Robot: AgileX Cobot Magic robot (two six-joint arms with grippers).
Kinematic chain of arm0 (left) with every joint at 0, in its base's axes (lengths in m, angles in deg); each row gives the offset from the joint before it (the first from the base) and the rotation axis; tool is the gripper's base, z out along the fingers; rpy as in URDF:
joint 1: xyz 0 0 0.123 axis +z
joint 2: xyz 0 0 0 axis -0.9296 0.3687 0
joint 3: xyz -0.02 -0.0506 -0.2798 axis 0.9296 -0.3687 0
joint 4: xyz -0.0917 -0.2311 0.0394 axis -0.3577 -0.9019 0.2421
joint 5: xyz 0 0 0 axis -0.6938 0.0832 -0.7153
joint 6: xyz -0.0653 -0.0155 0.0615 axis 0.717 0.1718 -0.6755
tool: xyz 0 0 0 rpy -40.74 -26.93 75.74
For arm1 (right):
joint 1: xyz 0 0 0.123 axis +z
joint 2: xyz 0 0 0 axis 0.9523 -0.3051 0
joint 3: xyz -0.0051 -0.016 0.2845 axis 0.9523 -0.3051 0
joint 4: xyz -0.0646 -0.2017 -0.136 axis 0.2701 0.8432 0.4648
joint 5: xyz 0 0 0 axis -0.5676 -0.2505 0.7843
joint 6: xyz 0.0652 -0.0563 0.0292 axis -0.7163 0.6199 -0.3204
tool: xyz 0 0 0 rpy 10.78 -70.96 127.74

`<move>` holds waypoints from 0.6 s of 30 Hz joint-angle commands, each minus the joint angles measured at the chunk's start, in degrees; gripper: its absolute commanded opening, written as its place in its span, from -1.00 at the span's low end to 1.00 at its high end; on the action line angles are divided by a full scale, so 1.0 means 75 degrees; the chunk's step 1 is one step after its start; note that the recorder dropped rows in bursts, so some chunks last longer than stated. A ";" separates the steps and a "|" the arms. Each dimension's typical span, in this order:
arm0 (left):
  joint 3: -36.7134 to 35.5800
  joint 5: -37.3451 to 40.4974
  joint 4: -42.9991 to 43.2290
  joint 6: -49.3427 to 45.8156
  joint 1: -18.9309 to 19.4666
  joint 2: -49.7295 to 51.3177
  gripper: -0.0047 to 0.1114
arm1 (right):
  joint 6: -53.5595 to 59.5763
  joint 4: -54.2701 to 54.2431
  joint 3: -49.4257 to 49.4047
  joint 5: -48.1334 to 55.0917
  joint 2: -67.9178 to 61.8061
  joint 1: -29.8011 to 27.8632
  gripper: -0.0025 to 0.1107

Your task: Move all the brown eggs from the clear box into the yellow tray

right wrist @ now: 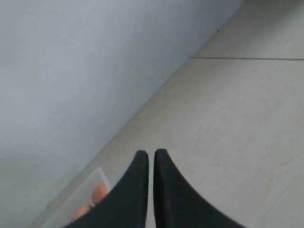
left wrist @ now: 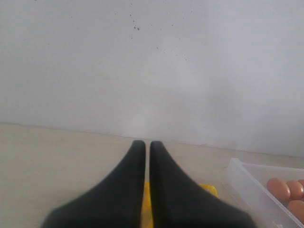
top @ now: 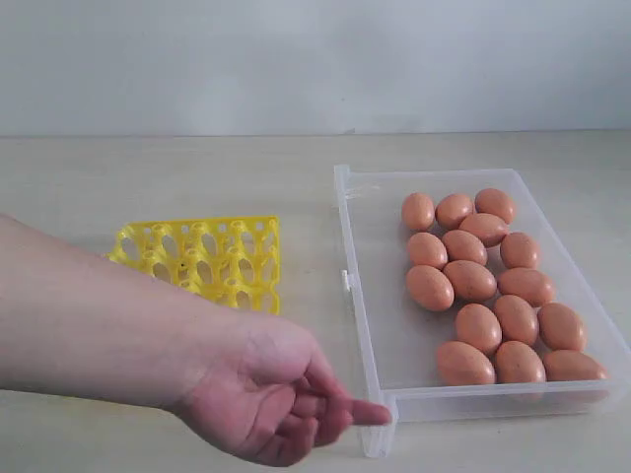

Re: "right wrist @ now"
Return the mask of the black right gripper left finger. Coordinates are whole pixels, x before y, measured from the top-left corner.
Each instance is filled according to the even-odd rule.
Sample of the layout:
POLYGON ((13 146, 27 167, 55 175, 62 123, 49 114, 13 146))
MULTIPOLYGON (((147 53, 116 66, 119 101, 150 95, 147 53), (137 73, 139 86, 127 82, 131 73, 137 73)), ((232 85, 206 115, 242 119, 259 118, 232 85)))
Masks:
POLYGON ((149 155, 137 151, 117 184, 90 212, 67 228, 143 228, 149 191, 149 155))

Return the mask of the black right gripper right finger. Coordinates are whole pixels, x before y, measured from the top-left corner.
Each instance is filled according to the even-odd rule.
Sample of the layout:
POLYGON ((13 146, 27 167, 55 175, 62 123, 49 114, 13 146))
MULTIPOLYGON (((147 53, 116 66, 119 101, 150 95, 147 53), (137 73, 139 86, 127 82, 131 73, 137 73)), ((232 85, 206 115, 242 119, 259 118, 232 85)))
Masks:
POLYGON ((165 149, 154 156, 153 203, 157 228, 240 227, 192 188, 165 149))

